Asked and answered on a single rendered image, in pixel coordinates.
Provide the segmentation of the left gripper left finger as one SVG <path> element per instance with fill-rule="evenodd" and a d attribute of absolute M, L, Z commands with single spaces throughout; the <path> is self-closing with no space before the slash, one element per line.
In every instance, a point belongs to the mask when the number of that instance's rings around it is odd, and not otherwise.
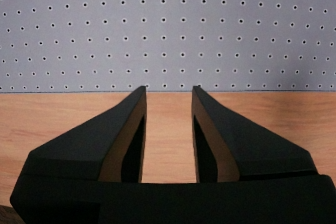
<path fill-rule="evenodd" d="M 139 86 L 112 108 L 31 150 L 20 174 L 142 183 L 146 126 L 146 86 Z"/>

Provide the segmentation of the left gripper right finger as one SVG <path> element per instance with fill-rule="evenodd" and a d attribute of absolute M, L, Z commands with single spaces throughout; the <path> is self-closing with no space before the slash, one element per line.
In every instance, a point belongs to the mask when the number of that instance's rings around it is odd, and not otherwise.
<path fill-rule="evenodd" d="M 192 87 L 191 121 L 196 183 L 319 174 L 309 151 L 227 108 L 198 85 Z"/>

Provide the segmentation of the grey rectangular base plate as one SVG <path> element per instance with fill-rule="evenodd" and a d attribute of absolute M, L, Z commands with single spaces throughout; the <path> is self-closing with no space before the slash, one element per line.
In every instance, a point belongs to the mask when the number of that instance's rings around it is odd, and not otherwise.
<path fill-rule="evenodd" d="M 336 92 L 336 0 L 0 0 L 0 94 Z"/>

